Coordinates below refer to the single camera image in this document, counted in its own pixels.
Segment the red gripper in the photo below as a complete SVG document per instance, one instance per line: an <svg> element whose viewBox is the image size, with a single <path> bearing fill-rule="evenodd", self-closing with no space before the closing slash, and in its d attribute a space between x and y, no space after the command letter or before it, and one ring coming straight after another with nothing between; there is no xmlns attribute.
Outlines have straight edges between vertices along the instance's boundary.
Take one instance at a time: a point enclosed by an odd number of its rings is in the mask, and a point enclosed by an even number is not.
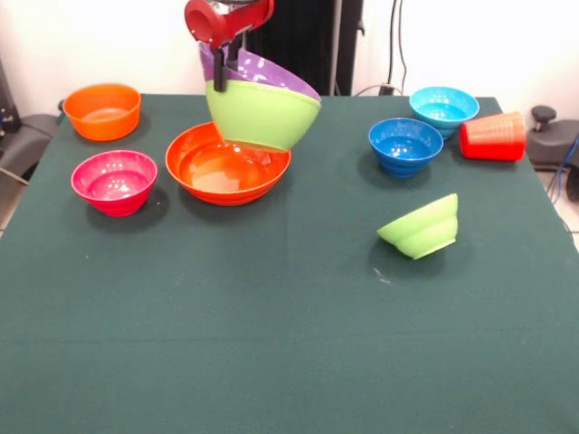
<svg viewBox="0 0 579 434"><path fill-rule="evenodd" d="M227 67L238 68L240 34L250 32L267 23L274 11L270 1L188 1L185 5L185 24L198 42L213 48L214 90L225 92ZM227 58L221 48L228 46Z"/></svg>

